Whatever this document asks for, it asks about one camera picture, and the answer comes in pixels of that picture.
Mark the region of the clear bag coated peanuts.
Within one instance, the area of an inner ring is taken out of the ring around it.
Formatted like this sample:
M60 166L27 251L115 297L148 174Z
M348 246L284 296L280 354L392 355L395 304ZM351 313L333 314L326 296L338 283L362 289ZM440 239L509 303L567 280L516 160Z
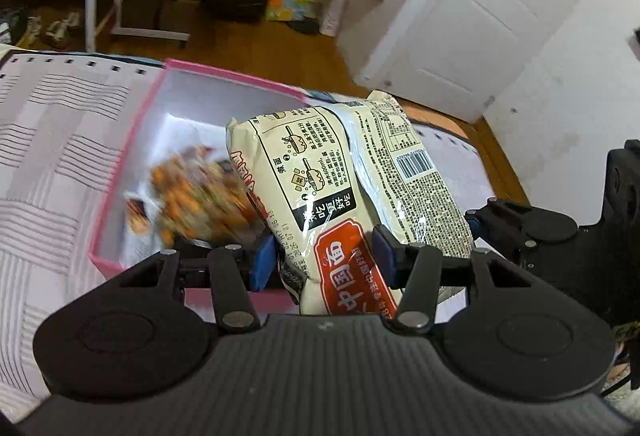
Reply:
M126 193L125 236L138 248L250 242L264 230L230 162L192 144L152 165L140 193Z

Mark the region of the beige instant noodle pack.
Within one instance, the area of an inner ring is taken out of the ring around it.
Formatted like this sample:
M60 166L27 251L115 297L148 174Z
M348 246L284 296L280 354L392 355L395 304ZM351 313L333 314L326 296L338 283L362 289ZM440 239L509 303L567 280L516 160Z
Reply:
M372 234L469 256L472 234L394 97L256 115L227 126L236 174L284 250L279 273L304 315L393 316Z

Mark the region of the pink storage box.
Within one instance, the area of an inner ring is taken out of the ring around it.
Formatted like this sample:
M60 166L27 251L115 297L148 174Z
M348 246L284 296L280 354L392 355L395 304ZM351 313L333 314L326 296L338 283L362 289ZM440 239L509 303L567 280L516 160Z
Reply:
M121 273L127 193L151 198L153 167L194 146L227 160L226 126L307 105L306 93L237 72L169 59L145 97L96 220L89 259L105 279Z

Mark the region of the patterned bed sheet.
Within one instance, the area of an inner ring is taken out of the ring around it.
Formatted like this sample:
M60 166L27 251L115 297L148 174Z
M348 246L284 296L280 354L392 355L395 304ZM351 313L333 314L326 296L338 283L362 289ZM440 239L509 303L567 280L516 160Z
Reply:
M32 339L50 314L118 271L122 195L164 127L226 146L226 126L332 96L194 63L1 51L1 408L47 396Z

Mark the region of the white door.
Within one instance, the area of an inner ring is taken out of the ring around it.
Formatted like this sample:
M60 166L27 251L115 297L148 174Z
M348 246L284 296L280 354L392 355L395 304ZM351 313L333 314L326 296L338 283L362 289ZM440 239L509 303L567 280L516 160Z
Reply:
M473 122L579 0L406 0L357 83Z

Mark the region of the colourful gift bag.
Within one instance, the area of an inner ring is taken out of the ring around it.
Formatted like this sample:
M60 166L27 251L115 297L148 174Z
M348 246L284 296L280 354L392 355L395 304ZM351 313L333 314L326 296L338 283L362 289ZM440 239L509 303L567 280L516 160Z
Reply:
M318 17L318 0L268 0L265 20L270 22L302 22Z

